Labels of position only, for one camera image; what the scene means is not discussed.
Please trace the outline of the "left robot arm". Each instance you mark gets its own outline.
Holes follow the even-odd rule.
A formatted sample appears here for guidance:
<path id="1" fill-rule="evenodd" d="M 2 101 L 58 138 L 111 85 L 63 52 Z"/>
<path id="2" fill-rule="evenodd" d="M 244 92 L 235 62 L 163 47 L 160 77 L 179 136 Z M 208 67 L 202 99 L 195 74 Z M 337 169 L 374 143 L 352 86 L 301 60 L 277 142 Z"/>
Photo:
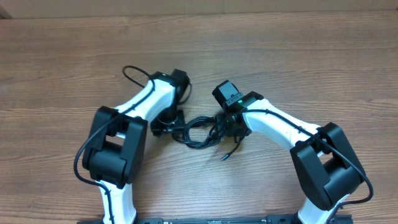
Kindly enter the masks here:
<path id="1" fill-rule="evenodd" d="M 178 105 L 190 86 L 187 73 L 175 69 L 170 75 L 155 72 L 146 86 L 129 101 L 98 108 L 86 142 L 75 161 L 90 173 L 87 183 L 99 187 L 104 216 L 98 223 L 135 223 L 132 184 L 141 167 L 146 136 L 173 134 L 184 127 Z"/>

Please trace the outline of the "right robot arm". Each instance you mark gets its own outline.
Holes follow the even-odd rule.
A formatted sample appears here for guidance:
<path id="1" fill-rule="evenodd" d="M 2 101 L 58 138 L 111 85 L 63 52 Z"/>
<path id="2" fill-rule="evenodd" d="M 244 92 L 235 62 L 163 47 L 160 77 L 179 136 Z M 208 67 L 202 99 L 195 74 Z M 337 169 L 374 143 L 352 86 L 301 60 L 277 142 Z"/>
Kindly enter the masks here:
<path id="1" fill-rule="evenodd" d="M 306 195 L 295 223 L 334 223 L 337 211 L 363 183 L 366 173 L 343 130 L 301 121 L 262 95 L 241 93 L 229 80 L 212 92 L 225 113 L 226 128 L 240 136 L 261 133 L 288 150 Z"/>

